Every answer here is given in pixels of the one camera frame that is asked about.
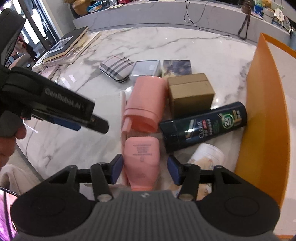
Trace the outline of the person's left hand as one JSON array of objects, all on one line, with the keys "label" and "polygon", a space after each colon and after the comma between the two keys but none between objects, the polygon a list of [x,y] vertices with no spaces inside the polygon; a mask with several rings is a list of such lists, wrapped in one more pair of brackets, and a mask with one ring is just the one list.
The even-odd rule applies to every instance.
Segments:
[{"label": "person's left hand", "polygon": [[20,117],[10,111],[1,114],[1,168],[16,149],[16,140],[26,137],[27,130]]}]

